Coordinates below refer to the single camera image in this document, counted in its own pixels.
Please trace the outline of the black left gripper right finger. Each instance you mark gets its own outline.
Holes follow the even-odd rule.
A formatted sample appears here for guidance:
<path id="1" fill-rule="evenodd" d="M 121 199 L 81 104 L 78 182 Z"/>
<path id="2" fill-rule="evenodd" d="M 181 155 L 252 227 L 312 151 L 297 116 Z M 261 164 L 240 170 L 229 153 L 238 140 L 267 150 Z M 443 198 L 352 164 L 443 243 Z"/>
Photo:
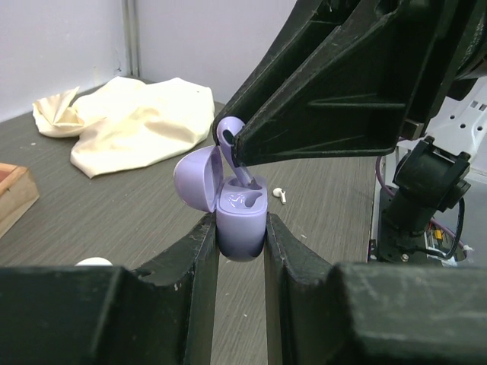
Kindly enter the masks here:
<path id="1" fill-rule="evenodd" d="M 340 263 L 266 220 L 270 364 L 484 364 L 486 272 Z"/>

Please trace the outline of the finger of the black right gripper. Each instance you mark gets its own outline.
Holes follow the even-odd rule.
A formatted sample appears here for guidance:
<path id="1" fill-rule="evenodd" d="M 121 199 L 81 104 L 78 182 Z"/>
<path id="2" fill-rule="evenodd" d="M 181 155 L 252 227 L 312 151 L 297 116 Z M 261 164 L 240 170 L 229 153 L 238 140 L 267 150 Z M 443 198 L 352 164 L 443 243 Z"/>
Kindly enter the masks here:
<path id="1" fill-rule="evenodd" d="M 324 62 L 332 40 L 340 49 L 357 43 L 373 26 L 372 1 L 298 1 L 275 42 L 221 116 L 263 118 L 263 107 L 318 49 Z"/>
<path id="2" fill-rule="evenodd" d="M 454 1 L 372 1 L 373 26 L 357 43 L 318 49 L 263 107 L 239 118 L 235 163 L 377 156 L 407 121 L 427 125 L 457 73 Z"/>

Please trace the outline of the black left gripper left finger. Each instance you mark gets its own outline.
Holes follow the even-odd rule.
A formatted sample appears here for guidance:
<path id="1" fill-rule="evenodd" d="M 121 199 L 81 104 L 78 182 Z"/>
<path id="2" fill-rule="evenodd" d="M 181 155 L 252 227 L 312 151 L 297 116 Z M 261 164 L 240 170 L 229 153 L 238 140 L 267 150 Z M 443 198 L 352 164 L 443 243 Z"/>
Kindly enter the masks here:
<path id="1" fill-rule="evenodd" d="M 219 252 L 213 214 L 139 268 L 1 270 L 3 364 L 208 364 Z"/>

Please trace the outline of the lilac earbud front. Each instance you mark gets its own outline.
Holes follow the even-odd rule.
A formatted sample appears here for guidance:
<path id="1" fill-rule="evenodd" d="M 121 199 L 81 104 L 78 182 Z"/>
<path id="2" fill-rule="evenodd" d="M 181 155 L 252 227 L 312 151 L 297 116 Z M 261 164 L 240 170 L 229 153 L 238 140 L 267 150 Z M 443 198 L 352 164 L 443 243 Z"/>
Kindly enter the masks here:
<path id="1" fill-rule="evenodd" d="M 252 185 L 254 178 L 250 171 L 234 161 L 233 148 L 236 145 L 236 135 L 244 127 L 244 123 L 235 116 L 226 116 L 220 120 L 216 135 L 221 152 L 233 170 L 240 184 L 245 187 Z"/>

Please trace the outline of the lilac earbud case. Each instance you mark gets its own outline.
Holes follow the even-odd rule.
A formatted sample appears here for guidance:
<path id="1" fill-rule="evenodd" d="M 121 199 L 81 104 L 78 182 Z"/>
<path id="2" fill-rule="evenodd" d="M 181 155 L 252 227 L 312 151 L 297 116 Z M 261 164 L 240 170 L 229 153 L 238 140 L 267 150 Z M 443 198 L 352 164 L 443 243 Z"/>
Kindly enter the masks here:
<path id="1" fill-rule="evenodd" d="M 255 177 L 245 187 L 236 176 L 224 176 L 224 161 L 213 145 L 187 154 L 173 172 L 178 196 L 188 206 L 216 214 L 217 244 L 235 262 L 248 262 L 263 250 L 268 211 L 266 179 Z"/>

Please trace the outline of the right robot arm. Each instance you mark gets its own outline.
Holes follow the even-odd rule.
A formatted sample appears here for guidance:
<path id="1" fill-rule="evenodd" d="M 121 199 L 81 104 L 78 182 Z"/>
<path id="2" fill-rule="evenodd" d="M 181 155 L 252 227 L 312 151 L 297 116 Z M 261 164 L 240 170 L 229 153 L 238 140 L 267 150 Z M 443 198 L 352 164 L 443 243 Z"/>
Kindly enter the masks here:
<path id="1" fill-rule="evenodd" d="M 465 256 L 462 227 L 437 238 L 439 211 L 465 208 L 473 157 L 428 134 L 447 99 L 486 74 L 484 1 L 299 1 L 215 118 L 237 173 L 325 157 L 382 158 L 414 141 L 382 186 L 371 258 L 440 265 Z"/>

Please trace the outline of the white earbud case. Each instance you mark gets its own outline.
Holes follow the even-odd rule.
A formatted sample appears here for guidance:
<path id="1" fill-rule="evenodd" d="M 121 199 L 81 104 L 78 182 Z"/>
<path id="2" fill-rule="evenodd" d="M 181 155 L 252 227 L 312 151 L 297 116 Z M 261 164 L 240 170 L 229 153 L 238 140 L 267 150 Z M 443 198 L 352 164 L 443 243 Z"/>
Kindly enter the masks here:
<path id="1" fill-rule="evenodd" d="M 90 257 L 81 260 L 75 265 L 76 266 L 112 266 L 113 264 L 108 259 L 102 257 Z"/>

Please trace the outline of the white earbud front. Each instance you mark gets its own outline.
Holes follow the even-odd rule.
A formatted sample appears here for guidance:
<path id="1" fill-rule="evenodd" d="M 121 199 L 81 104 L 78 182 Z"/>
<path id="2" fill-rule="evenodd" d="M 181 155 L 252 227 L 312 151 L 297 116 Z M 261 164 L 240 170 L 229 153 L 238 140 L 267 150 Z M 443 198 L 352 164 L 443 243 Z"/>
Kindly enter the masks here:
<path id="1" fill-rule="evenodd" d="M 286 191 L 284 189 L 282 189 L 282 188 L 274 188 L 272 190 L 272 195 L 275 198 L 278 198 L 283 205 L 286 204 L 287 198 L 286 198 Z"/>

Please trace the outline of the wooden clothes rack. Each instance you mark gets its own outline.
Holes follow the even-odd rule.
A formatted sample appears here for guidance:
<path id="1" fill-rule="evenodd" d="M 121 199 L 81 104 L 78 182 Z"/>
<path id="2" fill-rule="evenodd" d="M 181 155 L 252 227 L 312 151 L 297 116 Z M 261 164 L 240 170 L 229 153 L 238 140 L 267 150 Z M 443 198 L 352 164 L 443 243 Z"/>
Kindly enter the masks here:
<path id="1" fill-rule="evenodd" d="M 26 167 L 1 163 L 1 233 L 3 237 L 40 197 L 35 179 Z"/>

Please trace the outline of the cream satin cloth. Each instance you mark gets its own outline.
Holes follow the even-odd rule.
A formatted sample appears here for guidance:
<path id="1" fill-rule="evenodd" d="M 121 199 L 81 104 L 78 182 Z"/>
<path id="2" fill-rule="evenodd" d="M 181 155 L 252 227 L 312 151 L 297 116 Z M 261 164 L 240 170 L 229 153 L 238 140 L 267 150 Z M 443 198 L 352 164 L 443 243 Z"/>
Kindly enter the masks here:
<path id="1" fill-rule="evenodd" d="M 183 154 L 206 140 L 214 116 L 212 90 L 181 78 L 115 77 L 82 97 L 74 88 L 33 103 L 41 135 L 78 139 L 70 161 L 89 178 Z"/>

